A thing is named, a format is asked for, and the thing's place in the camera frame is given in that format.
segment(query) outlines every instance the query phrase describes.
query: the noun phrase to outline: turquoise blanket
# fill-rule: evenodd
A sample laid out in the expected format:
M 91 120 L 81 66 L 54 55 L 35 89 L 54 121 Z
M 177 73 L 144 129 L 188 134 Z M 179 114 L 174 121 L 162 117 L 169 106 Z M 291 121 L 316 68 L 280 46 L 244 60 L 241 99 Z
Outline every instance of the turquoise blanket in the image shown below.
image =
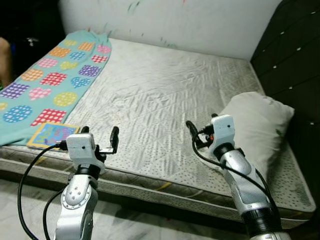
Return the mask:
M 42 123 L 64 123 L 110 54 L 106 34 L 68 34 L 0 91 L 0 146 L 26 145 Z

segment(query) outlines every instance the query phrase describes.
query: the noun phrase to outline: blue heart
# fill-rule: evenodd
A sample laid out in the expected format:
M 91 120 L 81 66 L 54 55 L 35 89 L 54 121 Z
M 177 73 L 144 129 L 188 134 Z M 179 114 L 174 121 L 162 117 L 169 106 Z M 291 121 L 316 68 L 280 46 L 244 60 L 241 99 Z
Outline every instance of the blue heart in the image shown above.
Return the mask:
M 83 79 L 81 77 L 74 77 L 71 79 L 71 84 L 74 86 L 74 88 L 79 88 L 79 87 L 82 87 L 82 86 L 86 86 L 90 83 L 90 79 L 86 78 L 86 79 Z

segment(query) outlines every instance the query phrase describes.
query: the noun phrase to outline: person's arm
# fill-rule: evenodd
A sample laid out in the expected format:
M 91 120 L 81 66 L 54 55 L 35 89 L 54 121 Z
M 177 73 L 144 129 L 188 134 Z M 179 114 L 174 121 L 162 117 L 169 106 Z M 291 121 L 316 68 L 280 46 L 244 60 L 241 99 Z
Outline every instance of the person's arm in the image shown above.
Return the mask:
M 0 82 L 4 88 L 13 82 L 10 43 L 3 37 L 0 37 Z

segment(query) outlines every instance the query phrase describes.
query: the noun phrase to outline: black cable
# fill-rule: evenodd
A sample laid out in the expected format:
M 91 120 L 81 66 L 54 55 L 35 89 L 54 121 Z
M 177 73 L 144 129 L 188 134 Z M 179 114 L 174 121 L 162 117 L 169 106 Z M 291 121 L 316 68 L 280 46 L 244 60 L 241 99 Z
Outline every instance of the black cable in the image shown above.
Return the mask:
M 253 185 L 255 185 L 258 189 L 260 189 L 260 190 L 267 196 L 267 198 L 269 199 L 270 203 L 273 205 L 274 200 L 273 200 L 273 198 L 272 198 L 272 196 L 271 196 L 271 194 L 270 194 L 270 191 L 269 191 L 267 185 L 265 185 L 266 189 L 264 189 L 259 183 L 257 183 L 255 180 L 251 179 L 251 178 L 248 177 L 247 175 L 244 175 L 243 173 L 241 173 L 241 172 L 239 172 L 239 171 L 237 171 L 237 170 L 234 170 L 234 169 L 231 168 L 231 167 L 228 167 L 228 166 L 226 166 L 226 165 L 222 165 L 221 163 L 218 163 L 218 162 L 216 162 L 216 161 L 214 161 L 214 160 L 212 160 L 212 159 L 209 159 L 209 158 L 204 157 L 203 155 L 201 155 L 201 154 L 199 153 L 199 151 L 198 151 L 198 149 L 197 149 L 197 147 L 196 147 L 195 137 L 196 137 L 196 136 L 194 136 L 194 137 L 192 138 L 192 148 L 193 148 L 194 153 L 195 153 L 199 158 L 201 158 L 201 159 L 203 159 L 203 160 L 205 160 L 205 161 L 207 161 L 207 162 L 209 162 L 209 163 L 211 163 L 211 164 L 217 165 L 218 167 L 220 167 L 220 168 L 222 168 L 222 169 L 226 169 L 226 170 L 228 170 L 228 171 L 230 171 L 230 172 L 233 172 L 233 173 L 239 175 L 240 177 L 243 177 L 244 179 L 246 179 L 247 181 L 249 181 L 250 183 L 252 183 Z
M 19 214 L 19 220 L 20 220 L 20 223 L 22 225 L 22 228 L 23 230 L 25 231 L 25 233 L 33 240 L 38 240 L 38 238 L 30 231 L 30 229 L 28 228 L 26 222 L 25 222 L 25 219 L 24 219 L 24 215 L 23 215 L 23 212 L 22 212 L 22 204 L 21 204 L 21 198 L 22 198 L 22 187 L 23 187 L 23 184 L 25 182 L 25 179 L 28 175 L 28 173 L 30 172 L 31 168 L 33 167 L 33 165 L 35 165 L 35 163 L 39 160 L 39 158 L 47 151 L 49 151 L 50 149 L 53 149 L 53 148 L 57 148 L 59 145 L 55 144 L 55 145 L 52 145 L 52 146 L 49 146 L 47 147 L 46 149 L 42 150 L 42 152 L 40 152 L 38 154 L 38 156 L 35 157 L 35 159 L 30 163 L 30 165 L 27 167 L 27 169 L 25 170 L 22 178 L 21 178 L 21 181 L 20 181 L 20 184 L 19 184 L 19 188 L 18 188 L 18 196 L 17 196 L 17 202 L 18 202 L 18 214 Z
M 260 178 L 261 182 L 263 183 L 263 186 L 265 188 L 265 190 L 267 190 L 267 192 L 269 193 L 269 196 L 268 196 L 268 199 L 271 203 L 271 205 L 273 206 L 273 212 L 276 214 L 277 217 L 280 218 L 280 213 L 279 213 L 279 209 L 276 205 L 276 202 L 274 201 L 274 199 L 272 198 L 271 196 L 271 193 L 270 193 L 270 190 L 268 188 L 268 185 L 267 185 L 267 182 L 266 180 L 264 179 L 264 177 L 262 176 L 262 174 L 258 171 L 258 169 L 255 170 L 256 174 L 258 175 L 258 177 Z
M 64 191 L 65 188 L 62 188 L 60 191 L 54 193 L 50 199 L 46 202 L 44 209 L 43 209 L 43 213 L 42 213 L 42 224 L 43 224 L 43 231 L 44 231 L 44 235 L 45 235 L 45 239 L 46 240 L 50 240 L 50 236 L 48 233 L 48 226 L 47 226 L 47 211 L 49 208 L 49 205 L 51 204 L 51 202 L 60 194 L 62 194 L 62 192 Z

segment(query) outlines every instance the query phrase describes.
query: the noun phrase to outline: white pillow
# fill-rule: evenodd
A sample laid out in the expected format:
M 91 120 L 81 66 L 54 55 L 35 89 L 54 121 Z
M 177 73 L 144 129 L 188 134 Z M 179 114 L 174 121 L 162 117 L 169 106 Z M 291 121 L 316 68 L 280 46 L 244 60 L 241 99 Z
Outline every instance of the white pillow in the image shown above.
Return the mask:
M 220 115 L 233 116 L 236 147 L 267 180 L 295 110 L 257 92 L 234 96 Z

